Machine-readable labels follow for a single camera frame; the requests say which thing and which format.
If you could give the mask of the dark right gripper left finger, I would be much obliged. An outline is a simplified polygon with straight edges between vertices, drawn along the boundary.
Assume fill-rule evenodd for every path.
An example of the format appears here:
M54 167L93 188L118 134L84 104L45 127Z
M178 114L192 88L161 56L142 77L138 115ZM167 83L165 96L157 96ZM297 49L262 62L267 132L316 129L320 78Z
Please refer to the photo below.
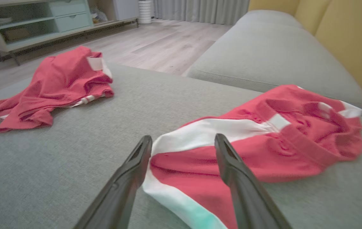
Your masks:
M136 192L146 177L152 138L143 136L124 163L114 172L75 229L127 229Z

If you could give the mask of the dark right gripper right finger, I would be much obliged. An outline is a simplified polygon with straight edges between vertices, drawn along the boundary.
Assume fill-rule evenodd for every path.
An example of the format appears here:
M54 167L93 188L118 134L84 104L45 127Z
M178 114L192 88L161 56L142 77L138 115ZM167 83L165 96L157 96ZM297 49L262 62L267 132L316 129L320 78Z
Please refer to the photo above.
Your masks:
M239 229L290 229L291 225L223 134L216 134L220 176L230 188Z

